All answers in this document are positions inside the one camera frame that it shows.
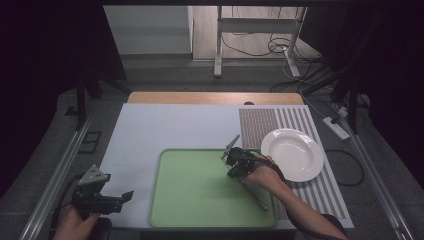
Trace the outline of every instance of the round white plate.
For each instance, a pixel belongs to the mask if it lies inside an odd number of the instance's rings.
[[[287,180],[305,182],[316,177],[324,166],[324,154],[307,134],[289,128],[268,133],[262,140],[261,153],[269,155]]]

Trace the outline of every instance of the wall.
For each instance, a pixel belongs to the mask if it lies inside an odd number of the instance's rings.
[[[191,6],[104,6],[119,54],[192,52]]]

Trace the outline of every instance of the person's right hand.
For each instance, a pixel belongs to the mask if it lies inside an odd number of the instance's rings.
[[[272,160],[271,156],[266,157],[268,158],[268,160],[275,163],[274,160]],[[254,171],[247,175],[244,180],[246,183],[258,185],[267,190],[270,190],[273,186],[282,183],[280,176],[276,171],[274,171],[272,168],[265,165],[264,163],[259,162],[255,164]]]

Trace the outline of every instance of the white power strip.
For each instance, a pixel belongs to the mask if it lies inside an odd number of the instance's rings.
[[[337,135],[337,137],[339,137],[342,141],[348,139],[350,136],[349,134],[347,134],[347,132],[345,132],[345,130],[343,130],[343,128],[341,128],[339,126],[338,123],[331,123],[331,118],[330,117],[326,117],[322,120],[325,125],[327,125],[327,127],[329,127],[331,129],[331,131],[333,131],[333,133],[335,133]]]

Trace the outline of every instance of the desk leg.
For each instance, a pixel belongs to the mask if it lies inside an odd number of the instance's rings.
[[[290,39],[289,47],[287,48],[287,51],[284,52],[284,55],[286,55],[287,63],[290,67],[290,71],[293,75],[293,77],[300,77],[299,70],[297,69],[296,63],[294,62],[294,46],[296,45],[296,40],[299,36],[300,28],[302,27],[303,18],[305,17],[306,8],[300,7],[298,15],[296,17],[296,24],[293,29],[293,34]]]
[[[215,66],[213,75],[215,78],[221,77],[222,72],[222,6],[218,6],[218,21],[217,21],[217,34],[216,34],[216,52],[215,52]]]

